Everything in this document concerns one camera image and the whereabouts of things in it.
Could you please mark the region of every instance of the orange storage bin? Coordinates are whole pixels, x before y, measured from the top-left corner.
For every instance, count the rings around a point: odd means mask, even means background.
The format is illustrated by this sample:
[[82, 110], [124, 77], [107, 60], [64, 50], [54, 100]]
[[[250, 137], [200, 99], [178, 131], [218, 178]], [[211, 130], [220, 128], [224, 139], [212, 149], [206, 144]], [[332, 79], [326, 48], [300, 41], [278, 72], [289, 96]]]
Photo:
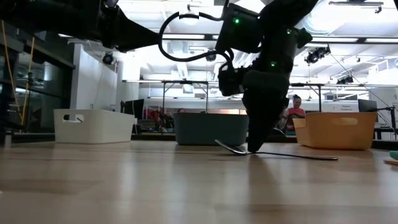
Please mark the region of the orange storage bin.
[[367, 150], [377, 113], [311, 113], [294, 119], [297, 141], [316, 149]]

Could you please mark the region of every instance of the gray storage bin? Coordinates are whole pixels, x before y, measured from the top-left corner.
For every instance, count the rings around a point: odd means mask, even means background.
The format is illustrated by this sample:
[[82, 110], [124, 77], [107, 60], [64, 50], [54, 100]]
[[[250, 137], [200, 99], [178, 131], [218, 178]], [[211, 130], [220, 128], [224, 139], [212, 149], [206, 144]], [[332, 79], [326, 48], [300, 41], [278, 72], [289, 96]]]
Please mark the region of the gray storage bin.
[[215, 139], [240, 146], [246, 142], [249, 117], [238, 114], [175, 113], [175, 138], [180, 145], [215, 146]]

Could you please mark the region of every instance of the monitor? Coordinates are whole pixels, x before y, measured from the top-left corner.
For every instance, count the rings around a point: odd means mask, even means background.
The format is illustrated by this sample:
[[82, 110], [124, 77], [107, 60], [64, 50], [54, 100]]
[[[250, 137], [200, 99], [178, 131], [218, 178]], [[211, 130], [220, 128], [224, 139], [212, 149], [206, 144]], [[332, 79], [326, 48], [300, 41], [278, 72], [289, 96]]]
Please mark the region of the monitor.
[[144, 100], [127, 101], [124, 103], [124, 113], [132, 114], [137, 119], [142, 119]]
[[377, 102], [373, 100], [358, 100], [359, 112], [376, 112]]

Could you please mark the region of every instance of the yellow cable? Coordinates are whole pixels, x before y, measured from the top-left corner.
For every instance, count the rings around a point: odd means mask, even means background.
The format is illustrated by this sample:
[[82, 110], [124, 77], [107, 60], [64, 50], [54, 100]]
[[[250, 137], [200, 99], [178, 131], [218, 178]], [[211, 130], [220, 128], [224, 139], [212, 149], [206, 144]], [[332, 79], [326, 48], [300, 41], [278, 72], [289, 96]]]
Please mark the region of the yellow cable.
[[21, 125], [24, 125], [25, 122], [25, 112], [26, 110], [28, 110], [28, 108], [26, 108], [26, 101], [27, 101], [27, 89], [29, 88], [29, 73], [32, 70], [32, 64], [33, 64], [33, 52], [35, 49], [35, 37], [32, 38], [32, 48], [30, 50], [30, 63], [29, 63], [29, 69], [28, 69], [28, 82], [26, 82], [26, 87], [25, 87], [25, 100], [24, 100], [24, 109], [22, 112], [22, 120], [21, 120]]
[[15, 93], [14, 77], [12, 76], [11, 66], [10, 66], [10, 58], [8, 56], [7, 39], [6, 39], [6, 28], [5, 28], [3, 20], [1, 21], [1, 27], [2, 27], [2, 37], [4, 39], [4, 48], [6, 49], [5, 51], [6, 51], [6, 61], [7, 61], [7, 66], [8, 66], [8, 72], [10, 74], [10, 79], [11, 79], [12, 94], [14, 95], [15, 104], [17, 105], [17, 108], [18, 108], [19, 117], [23, 121], [22, 115], [21, 115], [21, 111], [19, 109], [19, 103], [18, 103], [18, 99], [17, 99], [17, 94]]

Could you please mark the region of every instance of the white storage bin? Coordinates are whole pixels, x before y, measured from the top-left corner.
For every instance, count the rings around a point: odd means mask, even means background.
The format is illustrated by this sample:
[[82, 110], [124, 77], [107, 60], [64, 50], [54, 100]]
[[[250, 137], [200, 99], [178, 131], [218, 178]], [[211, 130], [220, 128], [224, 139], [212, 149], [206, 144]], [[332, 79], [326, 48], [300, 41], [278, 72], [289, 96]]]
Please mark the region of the white storage bin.
[[[65, 121], [65, 115], [76, 121]], [[55, 142], [104, 144], [129, 142], [134, 116], [105, 110], [54, 110]]]

